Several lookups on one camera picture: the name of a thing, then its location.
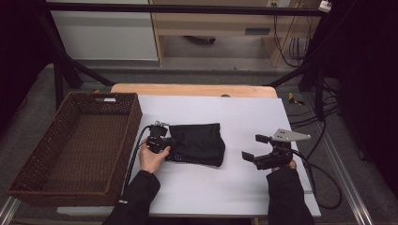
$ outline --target brown woven basket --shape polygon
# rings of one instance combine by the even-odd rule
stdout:
[[[8,195],[32,206],[115,205],[142,115],[135,93],[69,94]]]

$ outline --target hand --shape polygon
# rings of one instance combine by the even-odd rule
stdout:
[[[296,161],[294,159],[292,159],[289,163],[289,167],[290,169],[296,169],[298,167],[298,165],[296,164]],[[276,167],[276,168],[272,168],[271,171],[278,171],[280,169],[280,167]]]
[[[156,154],[149,150],[145,143],[146,139],[141,142],[142,145],[139,153],[141,170],[154,173],[160,167],[163,159],[169,155],[170,147],[166,147],[163,152]]]

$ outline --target black sleeve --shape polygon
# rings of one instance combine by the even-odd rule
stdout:
[[[139,171],[102,225],[145,224],[149,205],[160,188],[161,183],[154,174]]]
[[[267,180],[269,225],[314,224],[314,219],[304,201],[304,190],[297,170],[280,168],[269,174]]]

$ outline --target power strip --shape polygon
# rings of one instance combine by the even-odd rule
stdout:
[[[318,8],[318,9],[321,10],[321,11],[324,11],[324,12],[330,12],[331,5],[332,5],[331,2],[322,1],[322,2],[321,2],[321,5],[319,5],[319,8]]]

